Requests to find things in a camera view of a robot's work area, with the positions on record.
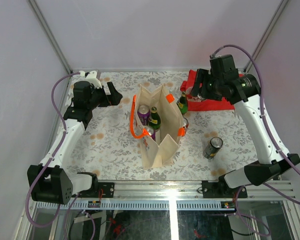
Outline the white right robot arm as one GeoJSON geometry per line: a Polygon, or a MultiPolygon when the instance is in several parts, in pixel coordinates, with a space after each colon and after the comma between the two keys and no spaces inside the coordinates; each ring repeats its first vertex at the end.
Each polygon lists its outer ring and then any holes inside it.
{"type": "Polygon", "coordinates": [[[219,178],[218,192],[230,197],[236,188],[259,186],[300,163],[281,141],[267,110],[261,103],[261,87],[251,74],[239,75],[232,55],[211,56],[210,70],[196,71],[190,93],[205,100],[227,100],[243,119],[253,141],[257,160],[219,178]]]}

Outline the purple soda can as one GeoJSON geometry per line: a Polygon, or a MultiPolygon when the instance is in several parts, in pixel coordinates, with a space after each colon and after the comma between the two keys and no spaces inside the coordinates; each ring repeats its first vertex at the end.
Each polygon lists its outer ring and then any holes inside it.
{"type": "Polygon", "coordinates": [[[143,126],[148,125],[149,117],[150,117],[150,108],[147,105],[140,105],[137,110],[137,115],[143,126]]]}
{"type": "Polygon", "coordinates": [[[156,140],[156,131],[151,126],[144,127],[147,133],[151,136],[151,138],[155,141],[156,140]]]}

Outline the beige canvas bag orange handles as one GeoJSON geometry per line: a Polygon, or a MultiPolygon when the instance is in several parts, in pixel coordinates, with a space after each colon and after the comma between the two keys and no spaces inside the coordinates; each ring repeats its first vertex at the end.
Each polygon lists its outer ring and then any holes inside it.
{"type": "Polygon", "coordinates": [[[173,156],[179,148],[181,138],[186,133],[177,101],[163,85],[152,92],[142,86],[133,96],[129,129],[132,137],[139,140],[144,169],[173,165],[173,156]],[[138,117],[137,111],[140,105],[147,105],[150,109],[157,107],[161,126],[155,131],[155,140],[145,130],[145,126],[149,125],[142,125],[138,117]]]}

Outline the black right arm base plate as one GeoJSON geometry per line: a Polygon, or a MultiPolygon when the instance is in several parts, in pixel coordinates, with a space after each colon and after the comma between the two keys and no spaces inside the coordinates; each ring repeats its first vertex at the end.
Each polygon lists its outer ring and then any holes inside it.
{"type": "Polygon", "coordinates": [[[239,187],[230,188],[224,182],[203,180],[201,182],[204,199],[227,199],[234,198],[239,187]]]}

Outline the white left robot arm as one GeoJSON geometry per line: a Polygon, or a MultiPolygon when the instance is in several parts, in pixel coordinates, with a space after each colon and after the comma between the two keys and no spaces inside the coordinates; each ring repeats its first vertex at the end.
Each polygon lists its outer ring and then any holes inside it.
{"type": "Polygon", "coordinates": [[[66,205],[72,195],[84,193],[95,197],[100,190],[95,173],[79,172],[69,177],[63,164],[69,160],[78,140],[83,135],[93,118],[93,110],[97,107],[117,106],[121,99],[113,83],[107,83],[109,94],[105,89],[96,88],[93,83],[82,80],[74,84],[73,98],[66,109],[62,124],[65,128],[55,139],[51,151],[39,165],[31,165],[27,170],[32,200],[66,205]]]}

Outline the green glass bottle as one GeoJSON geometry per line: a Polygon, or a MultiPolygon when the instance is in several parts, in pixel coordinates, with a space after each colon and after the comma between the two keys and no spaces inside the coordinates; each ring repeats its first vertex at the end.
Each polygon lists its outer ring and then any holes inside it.
{"type": "Polygon", "coordinates": [[[148,118],[148,125],[152,127],[155,131],[159,130],[161,127],[161,118],[158,114],[157,107],[153,106],[150,109],[150,116],[148,118]]]}
{"type": "Polygon", "coordinates": [[[177,106],[181,112],[181,114],[184,116],[188,112],[188,101],[186,97],[186,92],[182,91],[181,96],[177,101],[177,106]]]}

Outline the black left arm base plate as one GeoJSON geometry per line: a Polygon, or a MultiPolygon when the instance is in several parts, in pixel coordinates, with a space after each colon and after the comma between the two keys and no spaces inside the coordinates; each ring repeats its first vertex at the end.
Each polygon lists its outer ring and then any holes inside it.
{"type": "Polygon", "coordinates": [[[80,198],[113,198],[115,192],[114,182],[99,182],[96,187],[79,193],[80,198]]]}

